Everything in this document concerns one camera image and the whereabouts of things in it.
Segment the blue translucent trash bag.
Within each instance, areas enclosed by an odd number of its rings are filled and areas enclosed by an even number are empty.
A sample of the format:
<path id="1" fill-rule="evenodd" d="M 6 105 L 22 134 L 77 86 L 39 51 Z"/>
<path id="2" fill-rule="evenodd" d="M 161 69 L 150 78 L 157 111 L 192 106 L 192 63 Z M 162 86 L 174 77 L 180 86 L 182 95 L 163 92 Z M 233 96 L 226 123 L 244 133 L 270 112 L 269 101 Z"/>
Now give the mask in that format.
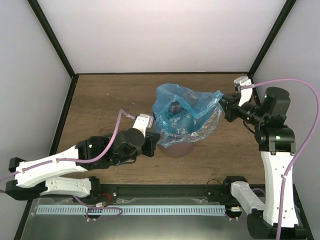
<path id="1" fill-rule="evenodd" d="M 209 137 L 223 112 L 221 91 L 199 92 L 178 84 L 157 87 L 152 106 L 153 131 L 160 134 L 159 145 L 168 148 L 180 143 L 195 143 Z"/>

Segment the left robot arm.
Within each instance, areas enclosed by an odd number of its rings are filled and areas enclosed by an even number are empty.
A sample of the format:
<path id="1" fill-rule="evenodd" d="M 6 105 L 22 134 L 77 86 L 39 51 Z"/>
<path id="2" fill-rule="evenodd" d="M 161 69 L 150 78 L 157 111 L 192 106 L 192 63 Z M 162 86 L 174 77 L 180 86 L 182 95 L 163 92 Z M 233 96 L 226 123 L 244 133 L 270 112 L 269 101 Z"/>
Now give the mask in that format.
<path id="1" fill-rule="evenodd" d="M 153 157 L 160 134 L 141 133 L 130 128 L 116 135 L 91 136 L 69 149 L 38 160 L 11 158 L 8 170 L 13 180 L 3 193 L 17 201 L 30 201 L 45 195 L 74 195 L 97 202 L 102 196 L 100 180 L 66 177 L 112 166 L 133 164 L 140 155 Z"/>

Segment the mauve plastic trash bin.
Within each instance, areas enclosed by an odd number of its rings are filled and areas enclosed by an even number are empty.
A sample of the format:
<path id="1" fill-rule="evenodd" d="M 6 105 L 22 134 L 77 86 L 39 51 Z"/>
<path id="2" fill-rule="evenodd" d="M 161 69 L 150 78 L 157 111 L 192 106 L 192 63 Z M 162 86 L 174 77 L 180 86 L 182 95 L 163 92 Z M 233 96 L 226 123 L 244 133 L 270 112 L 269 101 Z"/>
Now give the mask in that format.
<path id="1" fill-rule="evenodd" d="M 195 147 L 192 142 L 180 142 L 164 147 L 159 145 L 160 151 L 167 157 L 171 158 L 182 158 L 190 154 Z"/>

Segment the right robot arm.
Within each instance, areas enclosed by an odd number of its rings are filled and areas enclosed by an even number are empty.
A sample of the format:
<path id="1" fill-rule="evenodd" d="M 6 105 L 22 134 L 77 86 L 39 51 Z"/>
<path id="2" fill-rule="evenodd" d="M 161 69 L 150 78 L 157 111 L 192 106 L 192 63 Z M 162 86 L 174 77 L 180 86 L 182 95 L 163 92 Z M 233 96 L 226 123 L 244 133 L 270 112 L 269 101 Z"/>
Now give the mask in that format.
<path id="1" fill-rule="evenodd" d="M 285 125 L 291 100 L 279 87 L 269 87 L 260 106 L 250 102 L 251 94 L 241 90 L 219 101 L 225 119 L 240 118 L 254 126 L 265 174 L 265 201 L 262 202 L 241 177 L 228 177 L 223 198 L 237 200 L 247 214 L 247 229 L 254 239 L 305 240 L 307 230 L 300 225 L 294 201 L 292 172 L 288 166 L 296 153 L 295 134 Z"/>

